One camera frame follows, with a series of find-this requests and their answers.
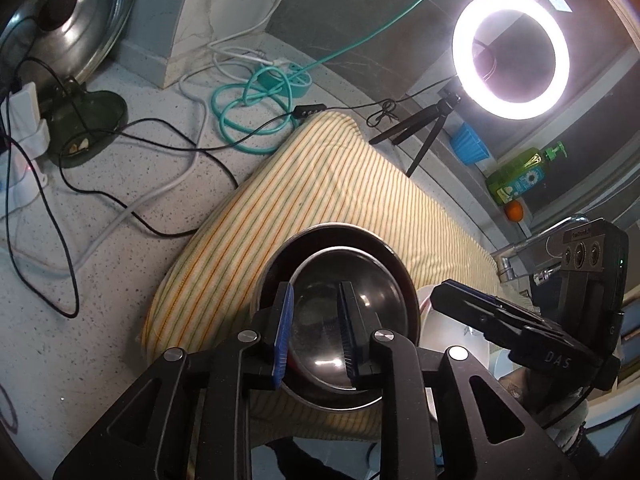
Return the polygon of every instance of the silver screw head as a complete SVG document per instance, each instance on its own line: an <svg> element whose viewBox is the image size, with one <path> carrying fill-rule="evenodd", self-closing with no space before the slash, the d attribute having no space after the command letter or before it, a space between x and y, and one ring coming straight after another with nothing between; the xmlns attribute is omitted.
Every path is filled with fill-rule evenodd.
<svg viewBox="0 0 640 480"><path fill-rule="evenodd" d="M243 343L250 343L256 339L258 339L258 335L253 330L242 330L242 332L238 334L238 341L242 341Z"/></svg>
<svg viewBox="0 0 640 480"><path fill-rule="evenodd" d="M386 343L388 341L394 340L394 333L391 330L387 330L386 328L381 328L380 330L376 330L376 333L373 335L378 341L382 343Z"/></svg>
<svg viewBox="0 0 640 480"><path fill-rule="evenodd" d="M182 348L169 348L165 350L162 355L166 361L179 361L184 355L184 350L182 350Z"/></svg>
<svg viewBox="0 0 640 480"><path fill-rule="evenodd" d="M462 346L452 346L449 348L449 355L456 361L464 361L469 357L469 352L467 352L466 348L463 348Z"/></svg>

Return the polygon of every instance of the stainless steel pot lid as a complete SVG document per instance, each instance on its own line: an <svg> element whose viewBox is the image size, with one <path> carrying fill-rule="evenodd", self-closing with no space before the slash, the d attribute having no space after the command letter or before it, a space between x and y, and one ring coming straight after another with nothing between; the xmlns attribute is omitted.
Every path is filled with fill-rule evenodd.
<svg viewBox="0 0 640 480"><path fill-rule="evenodd" d="M408 320L399 285L373 256L338 246L309 256L291 277L295 291L290 356L309 381L336 393L355 389L344 367L337 318L338 283L353 285L361 306L373 309L382 326L407 333Z"/></svg>
<svg viewBox="0 0 640 480"><path fill-rule="evenodd" d="M83 82L113 46L133 1L24 0L0 35L0 44L7 39L5 53L13 54L11 62L17 64L25 54L25 44L33 41L35 28L30 54L60 76L73 76ZM9 35L17 25L19 28ZM49 74L33 63L25 64L20 76L23 81L35 82L38 89L51 81Z"/></svg>

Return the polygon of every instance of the metal faucet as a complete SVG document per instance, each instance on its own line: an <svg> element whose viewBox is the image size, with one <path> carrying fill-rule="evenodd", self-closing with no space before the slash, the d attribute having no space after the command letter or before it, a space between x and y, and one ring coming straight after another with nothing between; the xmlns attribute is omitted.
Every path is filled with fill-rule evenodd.
<svg viewBox="0 0 640 480"><path fill-rule="evenodd" d="M553 264L551 267L547 267L546 269L539 270L538 272L533 273L533 282L536 285L542 285L543 283L548 282L549 278L551 278L558 270L562 267L562 262L558 262Z"/></svg>
<svg viewBox="0 0 640 480"><path fill-rule="evenodd" d="M544 231L541 231L538 234L527 238L522 242L512 244L498 251L495 251L495 253L491 254L491 257L495 260L495 263L498 266L498 279L500 279L501 283L504 283L515 280L518 277L516 276L513 267L511 267L511 258L513 258L519 252L528 247L531 247L533 244L539 242L540 240L548 238L549 236L557 233L560 229L566 227L568 224L572 224L574 222L587 223L589 221L590 220L584 215L572 215L568 218L565 218L564 220L559 221L557 224L552 225Z"/></svg>

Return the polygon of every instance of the tripod leg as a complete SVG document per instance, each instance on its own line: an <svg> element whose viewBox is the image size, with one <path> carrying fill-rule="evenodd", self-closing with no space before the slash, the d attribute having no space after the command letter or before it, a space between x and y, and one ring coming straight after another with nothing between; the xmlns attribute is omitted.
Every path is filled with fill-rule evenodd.
<svg viewBox="0 0 640 480"><path fill-rule="evenodd" d="M401 142L405 142L409 137L411 137L413 134L419 132L422 128L424 128L431 121L433 121L433 119L430 119L430 120L428 120L428 121L426 121L424 123L414 124L414 126L411 126L411 127L407 128L404 132L402 132L400 135L398 135L394 140L391 141L391 143L394 146L397 146Z"/></svg>
<svg viewBox="0 0 640 480"><path fill-rule="evenodd" d="M417 168L420 165L420 161L424 158L424 156L429 151L431 145L433 144L433 141L436 140L436 137L440 133L442 127L444 126L444 121L446 120L447 120L447 116L441 115L440 117L438 117L438 120L433 125L433 128L429 132L429 135L424 141L424 144L420 148L418 155L414 158L414 161L411 163L411 166L409 167L409 169L406 170L406 176L412 176L412 174L414 174L415 168Z"/></svg>
<svg viewBox="0 0 640 480"><path fill-rule="evenodd" d="M425 124L429 124L439 115L438 109L436 105L427 106L424 110L420 110L418 113L413 114L411 117L405 119L404 121L400 121L398 124L395 124L388 130L382 132L379 135L376 135L369 141L369 144L377 144L382 142L385 139L388 139L395 134L402 132L405 129L411 129L416 124L421 124L424 126Z"/></svg>

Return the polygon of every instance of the green dish soap bottle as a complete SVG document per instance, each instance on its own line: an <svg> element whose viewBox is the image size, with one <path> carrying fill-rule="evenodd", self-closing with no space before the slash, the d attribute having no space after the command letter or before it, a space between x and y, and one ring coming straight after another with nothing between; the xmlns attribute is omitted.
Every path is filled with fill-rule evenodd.
<svg viewBox="0 0 640 480"><path fill-rule="evenodd" d="M486 180L486 186L498 205L504 205L540 183L545 177L546 165L558 156L567 157L564 144L542 151L529 148L494 171Z"/></svg>

